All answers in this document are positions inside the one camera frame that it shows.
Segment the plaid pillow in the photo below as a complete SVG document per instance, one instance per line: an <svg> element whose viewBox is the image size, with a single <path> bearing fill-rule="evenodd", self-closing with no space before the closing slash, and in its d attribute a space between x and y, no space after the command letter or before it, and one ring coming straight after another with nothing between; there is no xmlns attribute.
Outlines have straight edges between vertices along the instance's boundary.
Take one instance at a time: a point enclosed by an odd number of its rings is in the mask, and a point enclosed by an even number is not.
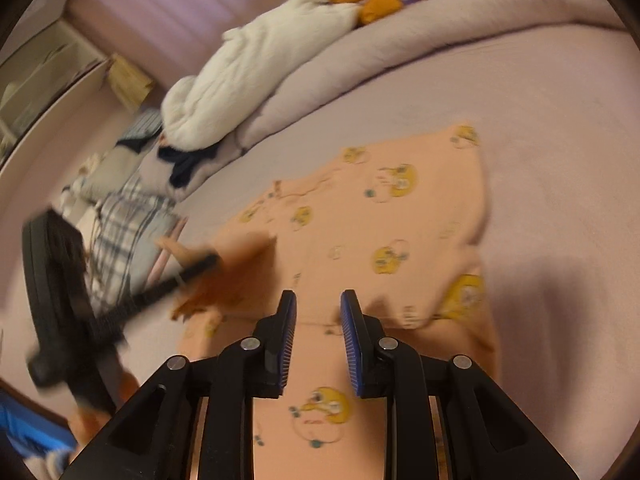
<svg viewBox="0 0 640 480"><path fill-rule="evenodd" d="M89 243L87 285L96 313L145 288L160 256L156 240L180 224L175 202L143 189L133 174L96 210Z"/></svg>

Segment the lilac bed sheet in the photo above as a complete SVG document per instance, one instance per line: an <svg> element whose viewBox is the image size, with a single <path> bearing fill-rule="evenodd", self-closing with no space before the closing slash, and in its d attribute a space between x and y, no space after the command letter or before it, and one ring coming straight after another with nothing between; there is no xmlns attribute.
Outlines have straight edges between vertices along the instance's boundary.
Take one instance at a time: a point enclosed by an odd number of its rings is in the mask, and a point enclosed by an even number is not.
<svg viewBox="0 0 640 480"><path fill-rule="evenodd" d="M639 52L626 32L536 27L378 76L263 140L180 205L207 242L278 179L352 144L466 122L480 137L480 240L503 389L583 479L639 420Z"/></svg>

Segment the peach cartoon print shirt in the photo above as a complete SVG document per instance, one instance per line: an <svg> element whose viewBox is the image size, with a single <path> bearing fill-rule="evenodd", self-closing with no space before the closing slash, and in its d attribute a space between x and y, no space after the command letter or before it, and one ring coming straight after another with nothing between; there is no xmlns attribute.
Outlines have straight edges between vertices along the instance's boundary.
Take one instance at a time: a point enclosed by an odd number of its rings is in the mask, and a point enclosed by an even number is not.
<svg viewBox="0 0 640 480"><path fill-rule="evenodd" d="M480 137L468 125L345 148L278 181L212 240L224 266L179 299L181 350L212 356L297 298L290 378L254 404L258 479L378 479L385 406L350 385L341 294L436 359L465 354L490 376L499 344L478 245L488 217Z"/></svg>

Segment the pink curtain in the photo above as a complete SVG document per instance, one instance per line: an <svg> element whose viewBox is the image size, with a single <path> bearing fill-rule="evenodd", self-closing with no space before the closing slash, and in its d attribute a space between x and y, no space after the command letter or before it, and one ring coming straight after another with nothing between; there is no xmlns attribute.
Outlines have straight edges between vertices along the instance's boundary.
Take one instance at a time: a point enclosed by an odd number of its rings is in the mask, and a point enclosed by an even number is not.
<svg viewBox="0 0 640 480"><path fill-rule="evenodd" d="M68 0L68 20L104 52L134 62L163 88L196 74L221 35L285 0Z"/></svg>

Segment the white fluffy blanket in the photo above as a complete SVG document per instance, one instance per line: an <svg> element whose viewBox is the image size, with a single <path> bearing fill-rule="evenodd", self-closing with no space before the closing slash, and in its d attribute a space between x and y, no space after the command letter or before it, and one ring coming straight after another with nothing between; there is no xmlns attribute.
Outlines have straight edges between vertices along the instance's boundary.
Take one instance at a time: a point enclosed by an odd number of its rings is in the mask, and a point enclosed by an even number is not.
<svg viewBox="0 0 640 480"><path fill-rule="evenodd" d="M224 32L200 72L179 79L163 99L169 146L193 152L218 143L290 73L351 32L358 13L356 3L286 0Z"/></svg>

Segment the lilac quilted duvet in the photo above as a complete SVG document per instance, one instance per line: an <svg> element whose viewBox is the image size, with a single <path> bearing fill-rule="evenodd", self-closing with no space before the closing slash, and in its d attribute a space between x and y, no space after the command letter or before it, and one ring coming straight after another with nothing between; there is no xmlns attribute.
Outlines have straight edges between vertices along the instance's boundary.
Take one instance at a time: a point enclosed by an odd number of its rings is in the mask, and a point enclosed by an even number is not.
<svg viewBox="0 0 640 480"><path fill-rule="evenodd" d="M218 142L216 157L198 166L185 188L170 185L172 166L157 157L159 147L143 159L142 183L153 193L184 200L262 140L386 70L457 44L573 23L614 29L623 25L606 0L413 0L387 18L356 24L290 73L249 118Z"/></svg>

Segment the dark navy garment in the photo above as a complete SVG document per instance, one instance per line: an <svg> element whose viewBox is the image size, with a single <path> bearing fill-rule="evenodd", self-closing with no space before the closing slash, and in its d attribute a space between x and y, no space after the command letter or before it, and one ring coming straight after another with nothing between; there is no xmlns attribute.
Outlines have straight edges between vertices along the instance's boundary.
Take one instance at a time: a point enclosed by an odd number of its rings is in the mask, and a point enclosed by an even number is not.
<svg viewBox="0 0 640 480"><path fill-rule="evenodd" d="M169 176L170 185L174 188L185 188L198 166L216 157L219 145L220 143L215 143L207 148L192 152L179 151L168 145L160 146L157 150L157 157L172 166Z"/></svg>

